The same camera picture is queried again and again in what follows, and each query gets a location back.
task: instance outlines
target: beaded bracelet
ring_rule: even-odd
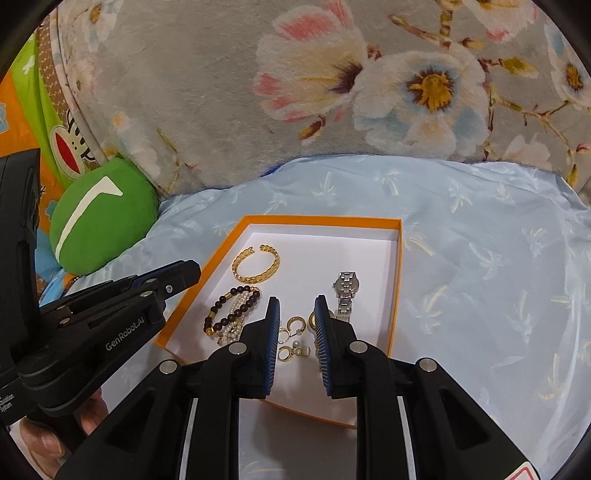
[[[234,312],[229,313],[226,318],[223,318],[221,321],[215,323],[215,325],[212,325],[216,313],[219,311],[220,308],[222,308],[223,304],[226,303],[232,297],[245,291],[251,292],[251,296],[247,299],[247,301],[240,305],[239,308],[234,310]],[[256,287],[250,287],[249,285],[240,285],[239,287],[230,289],[228,293],[222,295],[219,298],[219,300],[215,303],[215,305],[209,309],[209,313],[205,317],[203,331],[209,336],[212,336],[214,333],[219,332],[226,325],[234,322],[236,319],[240,318],[243,313],[247,312],[248,309],[252,308],[254,304],[258,301],[260,296],[260,290]]]
[[[236,295],[233,298],[234,302],[232,302],[230,312],[240,309],[240,305],[246,303],[250,294],[251,293],[249,291],[244,291]],[[244,320],[246,319],[247,313],[248,312],[245,312],[244,315],[242,315],[240,318],[237,318],[232,323],[229,323],[227,327],[222,328],[222,330],[217,333],[217,344],[219,346],[225,346],[229,343],[238,341],[242,333],[242,328],[244,327]]]

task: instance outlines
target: dark wooden bead bracelet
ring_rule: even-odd
[[[248,297],[247,301],[240,305],[239,308],[229,313],[229,315],[226,318],[223,318],[221,321],[213,324],[213,319],[215,318],[216,313],[219,311],[219,309],[222,308],[223,304],[230,300],[232,297],[235,297],[236,295],[241,294],[245,291],[251,292],[251,295]],[[249,285],[239,286],[230,289],[228,293],[222,295],[219,298],[219,300],[213,305],[213,307],[209,309],[209,313],[205,317],[203,331],[207,333],[207,335],[209,336],[212,336],[214,333],[219,332],[226,325],[235,322],[236,319],[240,318],[244,313],[248,311],[248,309],[254,307],[254,305],[257,303],[260,297],[261,291],[258,288],[251,287]]]

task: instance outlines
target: finger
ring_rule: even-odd
[[[100,396],[102,395],[102,393],[103,393],[103,389],[102,389],[102,387],[99,387],[99,389],[96,392],[94,392],[90,396],[90,398],[92,398],[93,400],[100,400]]]
[[[107,405],[102,398],[86,400],[80,407],[80,425],[90,435],[109,414]]]
[[[22,441],[32,453],[47,459],[57,459],[65,454],[65,445],[49,430],[28,419],[21,421],[20,430]]]
[[[49,478],[55,478],[57,471],[61,468],[57,459],[45,458],[35,452],[31,452],[31,457],[41,471]]]

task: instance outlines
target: stuffed toy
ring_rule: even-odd
[[[51,216],[51,249],[67,272],[88,275],[144,238],[157,218],[152,184],[133,163],[114,158],[64,192]]]

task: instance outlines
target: silver watch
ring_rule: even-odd
[[[339,308],[336,312],[338,320],[348,322],[351,317],[351,302],[359,290],[359,280],[355,272],[341,272],[333,287],[339,298]]]

